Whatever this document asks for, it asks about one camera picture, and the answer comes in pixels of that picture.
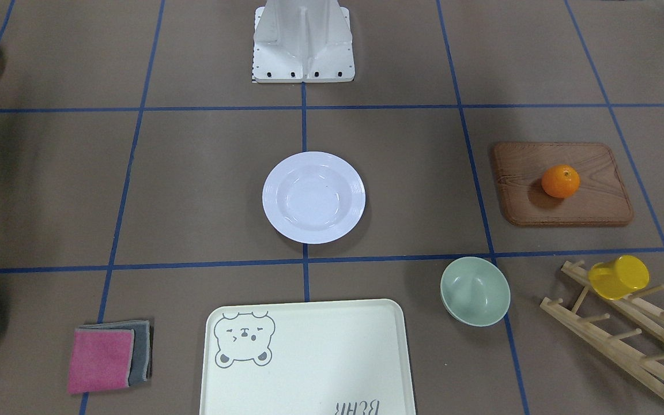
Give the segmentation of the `orange fruit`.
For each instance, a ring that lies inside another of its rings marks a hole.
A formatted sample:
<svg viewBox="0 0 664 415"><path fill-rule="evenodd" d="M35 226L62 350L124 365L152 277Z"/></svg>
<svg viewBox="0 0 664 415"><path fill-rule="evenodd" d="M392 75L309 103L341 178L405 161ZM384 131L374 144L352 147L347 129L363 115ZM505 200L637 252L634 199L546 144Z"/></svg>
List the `orange fruit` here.
<svg viewBox="0 0 664 415"><path fill-rule="evenodd" d="M582 179L577 170L567 164L550 167L540 180L543 192L556 199L567 199L573 196L581 183Z"/></svg>

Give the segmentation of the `cream bear tray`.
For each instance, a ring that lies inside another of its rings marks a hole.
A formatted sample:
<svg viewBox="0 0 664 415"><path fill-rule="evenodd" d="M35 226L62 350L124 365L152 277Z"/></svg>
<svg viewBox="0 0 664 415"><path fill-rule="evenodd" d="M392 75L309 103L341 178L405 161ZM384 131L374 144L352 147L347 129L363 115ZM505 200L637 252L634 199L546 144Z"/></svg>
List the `cream bear tray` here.
<svg viewBox="0 0 664 415"><path fill-rule="evenodd" d="M390 299L226 305L206 320L201 414L415 414Z"/></svg>

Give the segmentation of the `wooden cutting board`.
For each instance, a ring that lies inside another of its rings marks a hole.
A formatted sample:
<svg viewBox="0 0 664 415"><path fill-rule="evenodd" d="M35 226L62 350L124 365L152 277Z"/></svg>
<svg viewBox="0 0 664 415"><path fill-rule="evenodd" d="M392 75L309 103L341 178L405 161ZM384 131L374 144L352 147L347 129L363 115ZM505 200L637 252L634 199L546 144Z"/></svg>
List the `wooden cutting board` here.
<svg viewBox="0 0 664 415"><path fill-rule="evenodd" d="M559 199L541 186L554 165L577 170L577 192ZM498 142L491 165L501 212L523 227L622 227L635 212L608 145L580 142Z"/></svg>

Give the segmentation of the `yellow cup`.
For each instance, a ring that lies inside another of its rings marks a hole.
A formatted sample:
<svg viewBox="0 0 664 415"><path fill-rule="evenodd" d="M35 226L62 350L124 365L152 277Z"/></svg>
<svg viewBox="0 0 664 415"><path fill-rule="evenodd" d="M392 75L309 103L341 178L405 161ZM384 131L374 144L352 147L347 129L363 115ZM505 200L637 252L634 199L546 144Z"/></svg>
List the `yellow cup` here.
<svg viewBox="0 0 664 415"><path fill-rule="evenodd" d="M610 262L596 263L587 273L593 289L604 299L616 300L649 284L645 263L633 255L622 255Z"/></svg>

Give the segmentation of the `green bowl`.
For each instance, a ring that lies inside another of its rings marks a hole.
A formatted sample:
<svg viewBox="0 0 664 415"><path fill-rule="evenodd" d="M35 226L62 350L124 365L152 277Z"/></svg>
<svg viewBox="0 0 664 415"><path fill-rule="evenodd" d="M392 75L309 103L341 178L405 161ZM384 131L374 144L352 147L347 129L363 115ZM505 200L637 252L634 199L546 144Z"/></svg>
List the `green bowl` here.
<svg viewBox="0 0 664 415"><path fill-rule="evenodd" d="M511 288L501 270L485 258L465 256L449 263L440 279L440 298L457 321L474 327L495 325L511 306Z"/></svg>

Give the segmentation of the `white round plate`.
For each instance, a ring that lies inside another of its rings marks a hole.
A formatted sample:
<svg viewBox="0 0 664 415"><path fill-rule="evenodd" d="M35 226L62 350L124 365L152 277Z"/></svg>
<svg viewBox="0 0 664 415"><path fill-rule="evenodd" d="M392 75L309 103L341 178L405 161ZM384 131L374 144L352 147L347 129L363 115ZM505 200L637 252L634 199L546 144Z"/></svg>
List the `white round plate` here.
<svg viewBox="0 0 664 415"><path fill-rule="evenodd" d="M262 205L269 223L288 239L324 244L361 220L367 194L353 166L332 153L295 153L266 177Z"/></svg>

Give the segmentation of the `grey cloth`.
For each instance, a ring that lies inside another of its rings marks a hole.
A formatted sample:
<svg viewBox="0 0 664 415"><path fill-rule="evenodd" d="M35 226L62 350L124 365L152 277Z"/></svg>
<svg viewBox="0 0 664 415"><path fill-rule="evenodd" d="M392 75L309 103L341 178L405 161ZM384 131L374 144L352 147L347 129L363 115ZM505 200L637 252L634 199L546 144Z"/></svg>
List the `grey cloth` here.
<svg viewBox="0 0 664 415"><path fill-rule="evenodd" d="M150 323L147 320L86 324L77 329L131 329L134 331L134 347L131 359L129 386L144 383L148 379L150 366Z"/></svg>

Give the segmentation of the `pink cloth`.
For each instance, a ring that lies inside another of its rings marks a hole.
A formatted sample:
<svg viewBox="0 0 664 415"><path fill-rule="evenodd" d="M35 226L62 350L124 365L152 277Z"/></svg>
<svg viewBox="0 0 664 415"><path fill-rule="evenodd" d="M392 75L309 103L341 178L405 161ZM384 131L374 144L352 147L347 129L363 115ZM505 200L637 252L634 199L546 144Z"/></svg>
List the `pink cloth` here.
<svg viewBox="0 0 664 415"><path fill-rule="evenodd" d="M76 329L67 391L81 394L129 386L134 331Z"/></svg>

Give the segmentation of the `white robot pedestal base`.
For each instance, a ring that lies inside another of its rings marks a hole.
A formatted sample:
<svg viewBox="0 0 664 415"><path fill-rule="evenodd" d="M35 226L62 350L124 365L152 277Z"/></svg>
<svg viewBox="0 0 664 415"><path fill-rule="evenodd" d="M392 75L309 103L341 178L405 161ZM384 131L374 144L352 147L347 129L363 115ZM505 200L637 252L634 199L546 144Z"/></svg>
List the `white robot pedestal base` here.
<svg viewBox="0 0 664 415"><path fill-rule="evenodd" d="M268 1L255 10L251 79L351 82L350 11L337 1Z"/></svg>

